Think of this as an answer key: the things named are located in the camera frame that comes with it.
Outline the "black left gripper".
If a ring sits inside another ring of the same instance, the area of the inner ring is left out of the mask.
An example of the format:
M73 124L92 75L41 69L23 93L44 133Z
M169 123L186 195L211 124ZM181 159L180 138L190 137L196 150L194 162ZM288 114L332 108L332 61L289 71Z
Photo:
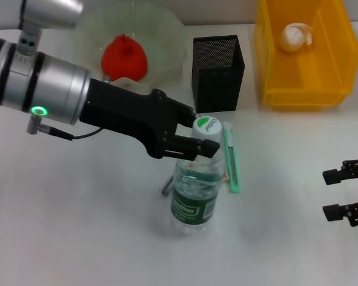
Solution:
M209 139L176 135L178 124L193 126L196 113L159 89L140 95L91 79L79 120L137 139L153 158L212 158L220 148Z

